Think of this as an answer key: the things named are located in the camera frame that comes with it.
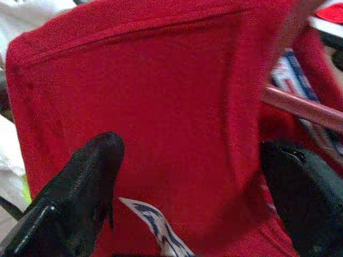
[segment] red fabric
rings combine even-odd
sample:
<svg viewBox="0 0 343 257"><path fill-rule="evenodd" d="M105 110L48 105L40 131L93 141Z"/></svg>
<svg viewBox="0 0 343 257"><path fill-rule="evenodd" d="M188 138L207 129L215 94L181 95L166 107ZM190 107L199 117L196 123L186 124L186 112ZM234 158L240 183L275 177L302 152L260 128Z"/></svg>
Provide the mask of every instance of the red fabric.
<svg viewBox="0 0 343 257"><path fill-rule="evenodd" d="M324 20L343 24L343 3L333 4L327 8L320 9L316 15Z"/></svg>
<svg viewBox="0 0 343 257"><path fill-rule="evenodd" d="M260 102L290 5L94 1L15 39L6 72L32 196L87 140L115 131L126 148L116 229L105 226L95 256L159 254L119 196L161 210L201 256L296 256L263 197L258 156L262 140L306 138L292 116ZM294 49L337 107L321 47L308 31Z"/></svg>

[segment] blue and white tag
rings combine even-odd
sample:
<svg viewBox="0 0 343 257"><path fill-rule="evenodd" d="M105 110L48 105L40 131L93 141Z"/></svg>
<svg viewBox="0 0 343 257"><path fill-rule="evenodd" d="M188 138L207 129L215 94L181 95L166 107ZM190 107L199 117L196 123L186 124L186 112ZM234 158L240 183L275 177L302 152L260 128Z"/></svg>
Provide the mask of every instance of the blue and white tag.
<svg viewBox="0 0 343 257"><path fill-rule="evenodd" d="M173 232L160 210L145 202L121 197L119 197L119 200L148 225L161 247L161 256L195 256L187 245Z"/></svg>
<svg viewBox="0 0 343 257"><path fill-rule="evenodd" d="M279 59L277 67L272 71L272 79L277 87L320 103L291 48L287 48L284 56ZM308 120L299 120L317 144L343 165L343 144L338 134Z"/></svg>

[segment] black cable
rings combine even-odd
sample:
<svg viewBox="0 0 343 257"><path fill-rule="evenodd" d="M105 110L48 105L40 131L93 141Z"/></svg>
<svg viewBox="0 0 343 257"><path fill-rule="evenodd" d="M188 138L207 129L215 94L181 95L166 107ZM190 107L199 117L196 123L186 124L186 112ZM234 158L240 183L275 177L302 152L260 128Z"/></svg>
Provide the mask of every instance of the black cable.
<svg viewBox="0 0 343 257"><path fill-rule="evenodd" d="M20 220L23 212L14 204L8 202L5 198L0 196L0 206L5 209L15 220Z"/></svg>

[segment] red cloth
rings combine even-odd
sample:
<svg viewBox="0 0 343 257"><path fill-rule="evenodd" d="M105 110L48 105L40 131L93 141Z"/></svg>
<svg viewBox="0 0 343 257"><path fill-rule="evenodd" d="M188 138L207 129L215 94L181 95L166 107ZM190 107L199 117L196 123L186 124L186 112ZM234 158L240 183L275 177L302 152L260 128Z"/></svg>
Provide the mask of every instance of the red cloth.
<svg viewBox="0 0 343 257"><path fill-rule="evenodd" d="M94 1L15 39L6 72L32 196L87 140L115 131L126 148L115 231L105 225L95 256L160 252L118 197L159 209L201 256L296 256L258 156L265 139L310 140L260 101L290 4ZM323 103L342 107L321 48L310 30L294 45Z"/></svg>
<svg viewBox="0 0 343 257"><path fill-rule="evenodd" d="M324 20L343 24L343 3L333 4L327 8L320 9L316 15Z"/></svg>

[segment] white fabric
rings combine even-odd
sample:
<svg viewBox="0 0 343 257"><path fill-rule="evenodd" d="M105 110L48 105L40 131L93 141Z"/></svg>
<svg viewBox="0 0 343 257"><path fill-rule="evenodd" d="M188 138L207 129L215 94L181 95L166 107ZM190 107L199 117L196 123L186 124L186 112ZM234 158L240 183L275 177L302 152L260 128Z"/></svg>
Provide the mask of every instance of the white fabric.
<svg viewBox="0 0 343 257"><path fill-rule="evenodd" d="M11 40L75 6L73 0L0 0L0 56L3 62Z"/></svg>
<svg viewBox="0 0 343 257"><path fill-rule="evenodd" d="M16 126L0 115L0 172L3 171L12 171L18 176L25 174Z"/></svg>

